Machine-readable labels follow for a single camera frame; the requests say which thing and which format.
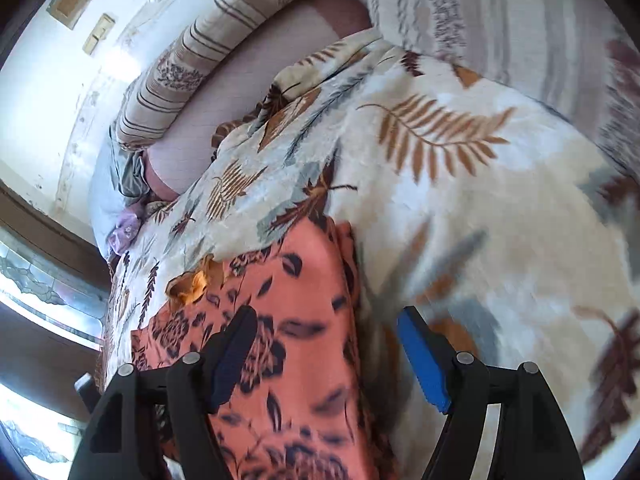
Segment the pink bed sheet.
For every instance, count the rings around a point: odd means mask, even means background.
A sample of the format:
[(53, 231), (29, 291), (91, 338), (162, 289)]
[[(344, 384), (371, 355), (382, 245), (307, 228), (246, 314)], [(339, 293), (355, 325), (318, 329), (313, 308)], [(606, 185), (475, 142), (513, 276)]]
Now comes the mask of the pink bed sheet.
[(257, 110), (280, 70), (369, 26), (359, 0), (296, 0), (274, 14), (214, 69), (146, 150), (152, 193), (170, 202), (186, 192), (212, 163), (223, 125)]

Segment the purple small garment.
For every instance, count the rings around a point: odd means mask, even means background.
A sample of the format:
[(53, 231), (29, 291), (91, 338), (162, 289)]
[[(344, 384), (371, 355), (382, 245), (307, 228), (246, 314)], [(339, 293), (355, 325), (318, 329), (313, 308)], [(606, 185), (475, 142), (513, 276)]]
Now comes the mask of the purple small garment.
[(122, 256), (136, 239), (143, 220), (143, 208), (132, 205), (116, 219), (114, 229), (107, 237), (108, 247), (114, 255)]

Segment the striped beige bolster pillow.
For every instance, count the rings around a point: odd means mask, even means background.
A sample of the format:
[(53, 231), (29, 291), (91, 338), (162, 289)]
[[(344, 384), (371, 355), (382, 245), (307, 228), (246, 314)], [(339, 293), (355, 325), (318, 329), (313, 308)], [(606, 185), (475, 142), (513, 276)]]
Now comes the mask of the striped beige bolster pillow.
[(114, 123), (126, 150), (160, 139), (193, 93), (252, 32), (295, 0), (213, 0), (127, 89)]

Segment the grey striped pillow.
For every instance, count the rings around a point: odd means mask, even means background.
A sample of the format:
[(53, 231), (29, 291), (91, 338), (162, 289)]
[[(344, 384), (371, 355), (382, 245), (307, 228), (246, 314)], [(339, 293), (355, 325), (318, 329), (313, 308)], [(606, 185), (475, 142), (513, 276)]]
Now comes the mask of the grey striped pillow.
[(368, 0), (368, 8), (392, 44), (518, 90), (639, 171), (639, 51), (604, 0)]

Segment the cream leaf-print fleece blanket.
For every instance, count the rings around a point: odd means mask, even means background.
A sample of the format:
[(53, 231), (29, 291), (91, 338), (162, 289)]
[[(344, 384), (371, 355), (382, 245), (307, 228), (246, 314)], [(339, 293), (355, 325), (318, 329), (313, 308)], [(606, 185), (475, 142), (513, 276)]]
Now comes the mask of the cream leaf-print fleece blanket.
[(297, 222), (352, 227), (360, 380), (393, 451), (422, 474), (444, 420), (395, 333), (415, 306), (488, 365), (536, 363), (589, 479), (639, 440), (639, 187), (540, 104), (358, 32), (288, 66), (265, 118), (145, 222), (113, 276), (103, 355), (224, 284), (224, 264)]

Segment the light blue grey cloth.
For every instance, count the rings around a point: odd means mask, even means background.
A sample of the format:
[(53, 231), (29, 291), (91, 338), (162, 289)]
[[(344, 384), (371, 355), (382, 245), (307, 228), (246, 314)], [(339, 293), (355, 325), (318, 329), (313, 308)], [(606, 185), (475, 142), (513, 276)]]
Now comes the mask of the light blue grey cloth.
[(89, 186), (88, 208), (94, 241), (105, 260), (114, 256), (107, 237), (119, 214), (132, 205), (144, 209), (151, 192), (144, 170), (142, 151), (123, 150), (111, 140), (102, 145)]

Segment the orange black floral garment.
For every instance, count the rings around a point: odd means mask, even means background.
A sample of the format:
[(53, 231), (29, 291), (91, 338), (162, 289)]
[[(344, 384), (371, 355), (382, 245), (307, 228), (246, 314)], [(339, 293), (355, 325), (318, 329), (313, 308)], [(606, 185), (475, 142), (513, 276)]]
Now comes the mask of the orange black floral garment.
[(235, 479), (393, 479), (397, 464), (360, 380), (360, 284), (352, 227), (304, 219), (224, 264), (226, 280), (162, 307), (131, 335), (152, 370), (203, 348), (242, 306), (257, 315), (230, 399), (210, 423)]

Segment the wall switch plate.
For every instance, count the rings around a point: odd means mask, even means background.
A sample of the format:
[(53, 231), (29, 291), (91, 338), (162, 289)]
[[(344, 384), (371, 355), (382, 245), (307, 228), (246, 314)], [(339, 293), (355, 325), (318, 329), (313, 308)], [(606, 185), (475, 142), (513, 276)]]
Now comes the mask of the wall switch plate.
[(93, 55), (100, 42), (107, 38), (114, 25), (114, 18), (111, 18), (108, 14), (103, 13), (99, 18), (99, 21), (96, 22), (96, 26), (93, 27), (93, 30), (90, 32), (87, 40), (84, 43), (84, 46), (82, 47), (82, 50), (85, 52), (85, 54)]

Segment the wooden framed window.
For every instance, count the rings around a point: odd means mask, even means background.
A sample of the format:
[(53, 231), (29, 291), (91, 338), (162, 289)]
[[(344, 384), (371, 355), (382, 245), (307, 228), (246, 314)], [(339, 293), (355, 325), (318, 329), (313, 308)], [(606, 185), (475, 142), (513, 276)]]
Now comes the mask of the wooden framed window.
[(107, 284), (92, 245), (1, 189), (1, 427), (38, 479), (67, 478), (84, 433)]

